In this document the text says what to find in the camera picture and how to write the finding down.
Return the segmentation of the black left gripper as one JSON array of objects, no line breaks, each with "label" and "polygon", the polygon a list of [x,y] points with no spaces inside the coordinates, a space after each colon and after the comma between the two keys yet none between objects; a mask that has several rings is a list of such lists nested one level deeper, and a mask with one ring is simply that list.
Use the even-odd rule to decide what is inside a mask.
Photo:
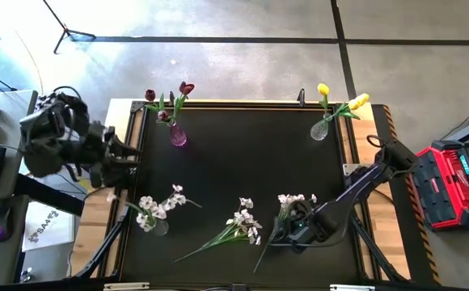
[{"label": "black left gripper", "polygon": [[[138,156],[141,152],[122,142],[116,136],[115,127],[103,124],[90,124],[87,133],[87,148],[91,152],[90,181],[93,188],[100,188],[103,183],[102,170],[112,156],[112,144],[115,142],[116,156]],[[115,158],[116,167],[137,167],[139,161],[128,158]]]}]

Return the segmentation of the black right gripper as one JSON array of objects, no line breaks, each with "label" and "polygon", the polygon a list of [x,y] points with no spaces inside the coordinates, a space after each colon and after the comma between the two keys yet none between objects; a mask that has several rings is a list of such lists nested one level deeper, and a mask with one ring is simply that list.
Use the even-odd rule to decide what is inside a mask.
[{"label": "black right gripper", "polygon": [[311,203],[296,200],[287,209],[286,218],[274,218],[277,229],[285,229],[285,233],[273,236],[274,247],[290,247],[295,254],[302,254],[312,243],[323,243],[327,235],[323,232],[315,215],[311,213]]}]

